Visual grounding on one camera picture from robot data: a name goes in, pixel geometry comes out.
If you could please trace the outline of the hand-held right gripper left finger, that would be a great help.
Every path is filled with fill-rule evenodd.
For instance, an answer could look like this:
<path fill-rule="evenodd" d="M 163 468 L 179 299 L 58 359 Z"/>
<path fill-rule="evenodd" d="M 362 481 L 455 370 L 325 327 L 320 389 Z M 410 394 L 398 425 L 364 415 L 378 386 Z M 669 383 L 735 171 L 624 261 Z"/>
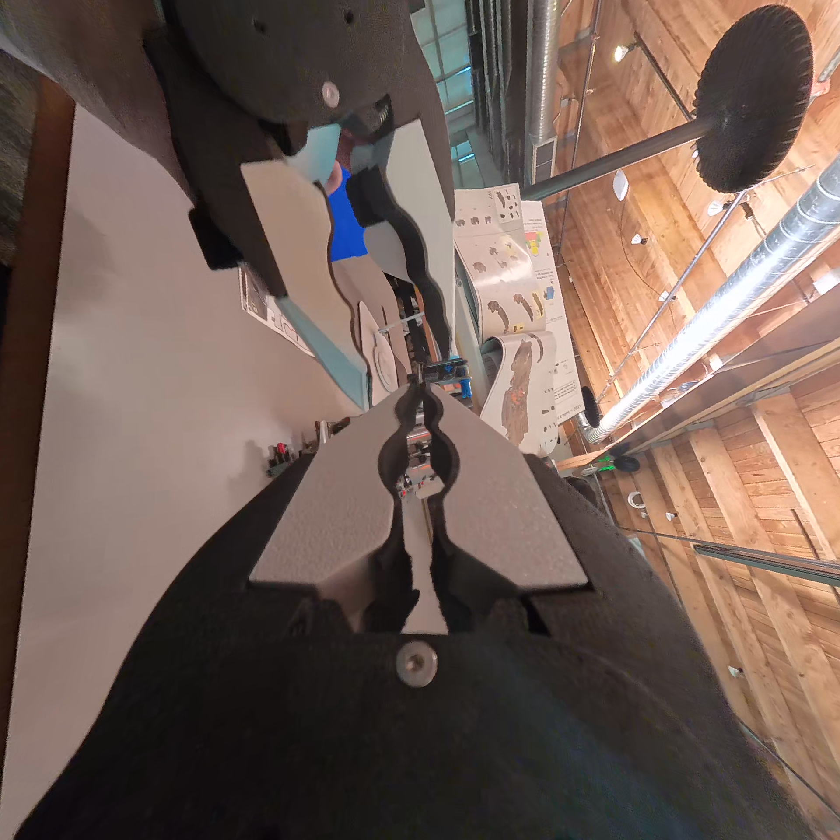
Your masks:
<path fill-rule="evenodd" d="M 404 629 L 419 593 L 396 485 L 421 401 L 421 387 L 405 385 L 320 445 L 252 585 L 336 602 L 355 631 Z"/>

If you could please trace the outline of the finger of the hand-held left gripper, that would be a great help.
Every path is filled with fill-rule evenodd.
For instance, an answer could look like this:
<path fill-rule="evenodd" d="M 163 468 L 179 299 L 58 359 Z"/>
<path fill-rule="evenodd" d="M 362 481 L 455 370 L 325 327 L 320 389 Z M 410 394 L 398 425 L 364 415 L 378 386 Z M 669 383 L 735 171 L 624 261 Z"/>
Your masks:
<path fill-rule="evenodd" d="M 346 194 L 368 254 L 420 292 L 437 350 L 448 358 L 455 348 L 454 220 L 421 122 L 357 144 Z"/>
<path fill-rule="evenodd" d="M 339 139 L 337 124 L 309 129 L 300 152 L 243 162 L 240 171 L 279 270 L 282 290 L 272 292 L 279 310 L 336 386 L 365 412 L 370 370 L 354 332 L 358 318 L 334 278 L 333 216 L 323 190 Z"/>

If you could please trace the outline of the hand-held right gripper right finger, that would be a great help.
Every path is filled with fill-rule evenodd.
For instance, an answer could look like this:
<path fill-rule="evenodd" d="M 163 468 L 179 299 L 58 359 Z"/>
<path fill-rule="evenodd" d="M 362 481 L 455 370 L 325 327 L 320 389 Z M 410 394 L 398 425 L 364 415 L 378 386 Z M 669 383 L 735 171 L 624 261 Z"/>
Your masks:
<path fill-rule="evenodd" d="M 422 388 L 432 467 L 434 592 L 450 634 L 498 601 L 582 591 L 590 579 L 526 456 L 437 385 Z"/>

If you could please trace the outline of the grey lego car model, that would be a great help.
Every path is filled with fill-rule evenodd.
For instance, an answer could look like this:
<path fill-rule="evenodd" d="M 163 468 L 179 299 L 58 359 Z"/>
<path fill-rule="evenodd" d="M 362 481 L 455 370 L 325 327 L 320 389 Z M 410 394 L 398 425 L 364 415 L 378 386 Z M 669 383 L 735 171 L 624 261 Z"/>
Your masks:
<path fill-rule="evenodd" d="M 418 382 L 437 385 L 464 407 L 473 408 L 473 388 L 467 360 L 453 356 L 448 360 L 416 364 L 415 369 L 414 377 Z M 401 498 L 414 495 L 424 499 L 440 491 L 443 484 L 432 466 L 431 441 L 432 435 L 425 423 L 424 401 L 420 400 L 416 407 L 415 425 L 406 436 L 407 468 L 396 484 Z"/>

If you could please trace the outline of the pile of small lego pieces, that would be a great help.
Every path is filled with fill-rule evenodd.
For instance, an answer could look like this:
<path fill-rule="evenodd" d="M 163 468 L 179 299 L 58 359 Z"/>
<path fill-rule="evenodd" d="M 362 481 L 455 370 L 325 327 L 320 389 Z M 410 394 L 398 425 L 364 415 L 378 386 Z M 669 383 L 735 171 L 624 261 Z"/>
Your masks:
<path fill-rule="evenodd" d="M 346 416 L 338 421 L 316 421 L 314 424 L 316 437 L 312 441 L 305 441 L 302 448 L 294 448 L 291 444 L 277 444 L 269 447 L 266 476 L 270 479 L 277 478 L 300 457 L 317 454 L 320 446 L 349 426 L 351 420 L 351 417 Z"/>

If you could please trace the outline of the lego instruction booklet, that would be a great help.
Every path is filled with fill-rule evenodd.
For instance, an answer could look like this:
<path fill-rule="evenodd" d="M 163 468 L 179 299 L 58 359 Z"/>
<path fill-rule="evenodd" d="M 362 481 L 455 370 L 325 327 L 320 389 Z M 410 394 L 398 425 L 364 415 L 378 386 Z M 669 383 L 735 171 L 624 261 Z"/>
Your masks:
<path fill-rule="evenodd" d="M 550 458 L 583 395 L 543 205 L 515 184 L 456 190 L 454 240 L 489 379 L 480 418 Z"/>

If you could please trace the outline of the blue plastic parts bag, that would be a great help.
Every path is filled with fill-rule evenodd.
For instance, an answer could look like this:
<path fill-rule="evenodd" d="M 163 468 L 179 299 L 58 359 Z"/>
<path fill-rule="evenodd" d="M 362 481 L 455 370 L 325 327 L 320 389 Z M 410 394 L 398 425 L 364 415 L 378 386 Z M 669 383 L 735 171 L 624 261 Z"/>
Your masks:
<path fill-rule="evenodd" d="M 355 218 L 346 192 L 349 175 L 339 161 L 335 161 L 325 186 L 333 222 L 330 258 L 334 263 L 367 255 L 364 231 Z"/>

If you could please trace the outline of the printed paper sheet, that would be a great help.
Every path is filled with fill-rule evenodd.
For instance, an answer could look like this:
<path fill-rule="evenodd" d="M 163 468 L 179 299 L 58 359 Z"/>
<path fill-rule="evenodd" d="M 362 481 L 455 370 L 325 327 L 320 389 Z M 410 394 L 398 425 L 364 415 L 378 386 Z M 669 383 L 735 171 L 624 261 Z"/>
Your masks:
<path fill-rule="evenodd" d="M 314 353 L 280 311 L 277 302 L 265 289 L 261 279 L 250 268 L 239 266 L 238 282 L 243 311 L 291 343 L 300 352 L 314 359 Z"/>

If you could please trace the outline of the white oval plate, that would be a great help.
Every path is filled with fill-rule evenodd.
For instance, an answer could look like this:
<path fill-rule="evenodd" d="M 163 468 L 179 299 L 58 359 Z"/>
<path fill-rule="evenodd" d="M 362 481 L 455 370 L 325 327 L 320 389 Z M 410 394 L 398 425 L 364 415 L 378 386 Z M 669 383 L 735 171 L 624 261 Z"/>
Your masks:
<path fill-rule="evenodd" d="M 362 354 L 370 371 L 370 404 L 375 406 L 400 387 L 396 357 L 389 340 L 380 332 L 379 325 L 362 301 L 359 303 L 359 319 Z"/>

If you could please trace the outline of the black round disc on pole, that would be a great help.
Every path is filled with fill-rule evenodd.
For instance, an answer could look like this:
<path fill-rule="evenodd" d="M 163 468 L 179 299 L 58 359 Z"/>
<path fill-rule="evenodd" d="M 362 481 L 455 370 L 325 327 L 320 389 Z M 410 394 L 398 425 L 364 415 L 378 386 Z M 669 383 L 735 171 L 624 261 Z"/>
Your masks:
<path fill-rule="evenodd" d="M 734 23 L 710 53 L 693 119 L 528 186 L 521 198 L 542 200 L 689 143 L 696 145 L 697 171 L 710 189 L 748 190 L 788 154 L 813 81 L 812 41 L 803 18 L 784 5 L 759 7 Z"/>

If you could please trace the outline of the narrow silver ventilation duct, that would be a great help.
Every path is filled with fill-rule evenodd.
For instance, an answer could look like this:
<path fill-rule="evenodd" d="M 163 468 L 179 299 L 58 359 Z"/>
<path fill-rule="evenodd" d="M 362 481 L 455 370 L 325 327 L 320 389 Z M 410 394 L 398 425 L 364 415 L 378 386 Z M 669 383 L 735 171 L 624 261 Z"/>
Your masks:
<path fill-rule="evenodd" d="M 563 14 L 564 2 L 528 1 L 525 186 L 553 173 L 558 143 L 553 98 Z"/>

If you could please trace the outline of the large silver ventilation duct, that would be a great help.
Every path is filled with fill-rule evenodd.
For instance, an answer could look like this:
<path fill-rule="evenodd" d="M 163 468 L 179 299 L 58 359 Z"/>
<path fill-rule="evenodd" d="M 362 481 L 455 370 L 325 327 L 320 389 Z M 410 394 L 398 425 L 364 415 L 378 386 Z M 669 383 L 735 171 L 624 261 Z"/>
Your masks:
<path fill-rule="evenodd" d="M 838 238 L 839 158 L 817 176 L 789 211 L 695 317 L 603 416 L 598 427 L 578 416 L 583 440 L 600 444 L 646 403 L 751 317 Z"/>

